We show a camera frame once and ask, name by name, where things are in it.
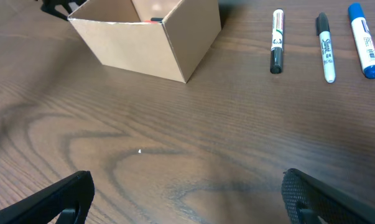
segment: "blue marker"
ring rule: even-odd
[[[348,11],[363,73],[367,78],[375,78],[375,45],[364,12],[360,3],[353,3]]]

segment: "blue marker cap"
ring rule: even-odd
[[[375,65],[368,66],[364,69],[364,74],[367,78],[375,78]]]
[[[364,15],[363,9],[360,6],[360,3],[356,2],[350,5],[348,12],[349,12],[350,22],[352,22],[355,18],[359,18],[359,17],[366,18],[366,16]]]

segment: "wood grain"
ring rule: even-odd
[[[90,170],[87,223],[288,223],[291,167],[375,206],[375,80],[361,73],[350,4],[222,0],[223,30],[185,85],[102,66],[69,23],[19,1],[0,17],[0,209]],[[375,42],[375,0],[361,4]],[[271,75],[278,7],[285,67]]]

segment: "whiteboard marker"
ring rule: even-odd
[[[328,18],[324,12],[318,15],[316,28],[322,48],[324,77],[328,83],[333,83],[335,81],[334,55],[332,53],[330,25],[328,24]]]
[[[353,3],[348,11],[363,73],[367,78],[375,78],[375,45],[364,12],[360,3]]]
[[[284,34],[284,11],[278,9],[273,12],[272,48],[270,57],[270,72],[282,73],[282,52]]]

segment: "open box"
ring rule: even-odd
[[[218,0],[88,0],[68,20],[103,65],[185,83],[221,30]]]

